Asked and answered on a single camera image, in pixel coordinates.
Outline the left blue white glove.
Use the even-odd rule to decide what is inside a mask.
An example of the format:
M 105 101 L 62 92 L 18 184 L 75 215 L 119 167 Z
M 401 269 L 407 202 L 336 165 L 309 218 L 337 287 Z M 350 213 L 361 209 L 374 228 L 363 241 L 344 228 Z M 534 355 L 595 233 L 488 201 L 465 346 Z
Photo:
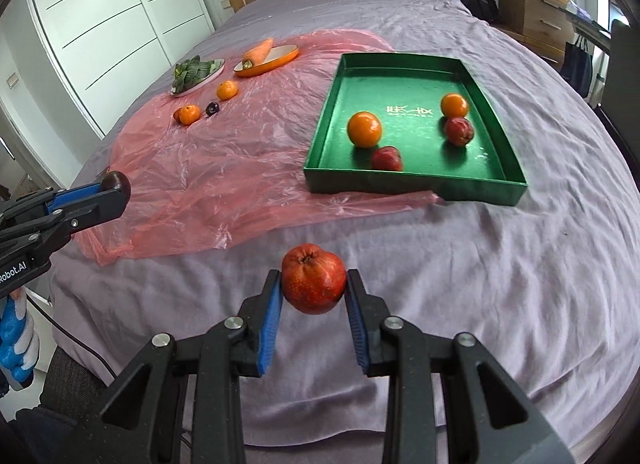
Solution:
M 27 295 L 20 288 L 13 291 L 1 306 L 1 395 L 10 388 L 28 387 L 34 377 L 40 351 L 32 314 L 27 309 Z

